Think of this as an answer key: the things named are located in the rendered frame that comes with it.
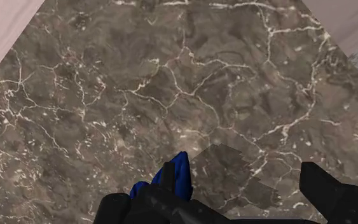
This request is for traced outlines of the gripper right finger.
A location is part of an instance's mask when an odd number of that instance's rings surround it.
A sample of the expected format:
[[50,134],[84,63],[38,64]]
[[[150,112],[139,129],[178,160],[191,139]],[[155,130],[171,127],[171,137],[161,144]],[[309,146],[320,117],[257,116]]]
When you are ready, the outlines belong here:
[[302,162],[299,189],[326,224],[358,224],[357,185],[338,181],[314,162]]

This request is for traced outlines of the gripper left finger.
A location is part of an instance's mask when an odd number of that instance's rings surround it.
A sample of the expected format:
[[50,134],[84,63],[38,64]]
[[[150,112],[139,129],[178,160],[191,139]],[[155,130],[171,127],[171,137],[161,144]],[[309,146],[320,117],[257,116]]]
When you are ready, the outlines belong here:
[[197,200],[176,196],[175,165],[163,165],[158,184],[143,186],[136,198],[111,193],[102,198],[93,224],[228,224],[228,218]]

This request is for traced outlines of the blue object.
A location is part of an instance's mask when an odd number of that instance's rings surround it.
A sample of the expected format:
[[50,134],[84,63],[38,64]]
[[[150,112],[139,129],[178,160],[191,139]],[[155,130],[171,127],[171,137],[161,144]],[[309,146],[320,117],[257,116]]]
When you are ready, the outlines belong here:
[[[191,172],[189,166],[188,153],[185,151],[180,151],[172,160],[170,160],[175,167],[175,190],[174,193],[176,196],[180,197],[183,200],[189,201],[193,194],[193,187],[191,182]],[[161,168],[153,177],[152,184],[159,184],[161,180],[163,168]],[[150,183],[146,181],[139,181],[133,185],[129,196],[131,199],[136,198],[139,193],[139,190]]]

